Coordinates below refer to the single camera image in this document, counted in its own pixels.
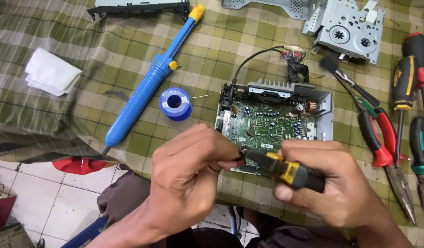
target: green circuit board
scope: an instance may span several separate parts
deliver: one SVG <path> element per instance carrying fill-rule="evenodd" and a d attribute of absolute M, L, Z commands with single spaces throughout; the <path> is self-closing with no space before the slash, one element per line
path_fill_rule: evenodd
<path fill-rule="evenodd" d="M 313 139 L 315 118 L 307 113 L 298 117 L 289 116 L 293 106 L 262 104 L 241 101 L 234 104 L 238 114 L 229 120 L 226 136 L 239 147 L 249 146 L 260 152 L 277 152 L 285 139 Z M 244 168 L 237 171 L 268 176 L 268 173 L 258 170 L 256 163 L 247 160 Z"/>

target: solder wire spool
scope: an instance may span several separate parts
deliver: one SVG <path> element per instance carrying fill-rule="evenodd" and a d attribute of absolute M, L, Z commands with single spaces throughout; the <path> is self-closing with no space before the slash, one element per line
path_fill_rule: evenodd
<path fill-rule="evenodd" d="M 160 95 L 160 109 L 173 121 L 184 121 L 192 113 L 192 106 L 187 92 L 178 87 L 168 88 Z"/>

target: white tissue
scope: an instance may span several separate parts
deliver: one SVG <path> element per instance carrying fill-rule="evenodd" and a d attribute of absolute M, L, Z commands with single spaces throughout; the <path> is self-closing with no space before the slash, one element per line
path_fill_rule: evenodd
<path fill-rule="evenodd" d="M 72 82 L 82 71 L 42 48 L 36 49 L 25 67 L 28 86 L 61 96 L 70 93 Z"/>

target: plaid cloth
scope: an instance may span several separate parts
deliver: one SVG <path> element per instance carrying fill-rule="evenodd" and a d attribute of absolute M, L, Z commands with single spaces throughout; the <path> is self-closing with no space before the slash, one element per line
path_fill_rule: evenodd
<path fill-rule="evenodd" d="M 359 2 L 361 9 L 366 1 Z M 155 149 L 198 122 L 214 126 L 220 88 L 231 80 L 237 66 L 251 54 L 275 45 L 295 44 L 310 51 L 314 38 L 302 34 L 303 21 L 291 19 L 283 9 L 251 3 L 240 10 L 221 8 L 219 0 L 193 0 L 207 9 L 175 56 L 175 70 L 151 99 L 127 138 L 111 149 L 112 160 L 125 163 L 150 178 Z M 51 161 L 70 155 L 101 158 L 105 134 L 126 100 L 147 72 L 155 54 L 164 53 L 183 25 L 178 14 L 165 11 L 141 18 L 102 18 L 92 21 L 86 12 L 94 0 L 0 1 L 0 159 Z M 381 101 L 396 126 L 398 116 L 389 108 L 393 69 L 402 56 L 401 44 L 411 32 L 424 33 L 424 0 L 381 0 L 385 20 L 376 66 L 340 64 L 342 70 Z M 24 68 L 34 50 L 42 47 L 83 70 L 72 92 L 55 97 L 27 87 Z M 304 63 L 315 76 L 323 76 L 317 55 L 307 53 Z M 238 82 L 259 78 L 286 80 L 286 64 L 276 53 L 250 60 L 239 72 Z M 417 247 L 424 247 L 424 211 L 416 191 L 416 177 L 403 163 L 413 191 L 418 228 L 411 227 L 392 193 L 383 169 L 374 168 L 373 155 L 357 123 L 352 98 L 330 75 L 311 79 L 334 96 L 334 139 L 357 159 L 369 183 L 398 225 Z M 193 99 L 188 120 L 170 121 L 158 106 L 167 87 L 181 87 Z M 422 115 L 416 100 L 404 121 L 402 152 L 412 155 L 409 123 Z M 222 172 L 217 200 L 257 209 L 290 223 L 321 225 L 302 209 L 284 206 L 272 197 L 270 178 Z"/>

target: brown pants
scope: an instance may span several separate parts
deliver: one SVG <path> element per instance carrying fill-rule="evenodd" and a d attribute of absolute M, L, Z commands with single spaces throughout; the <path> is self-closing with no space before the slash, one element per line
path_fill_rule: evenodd
<path fill-rule="evenodd" d="M 98 197 L 99 210 L 108 219 L 107 227 L 121 220 L 136 209 L 149 196 L 151 181 L 133 171 L 121 176 L 108 186 Z M 275 217 L 261 214 L 260 237 L 253 238 L 247 248 L 307 248 L 307 247 L 350 247 L 347 240 L 337 231 L 327 227 L 303 227 L 291 225 Z M 220 229 L 186 229 L 171 235 L 150 247 L 172 248 L 242 248 L 236 236 Z"/>

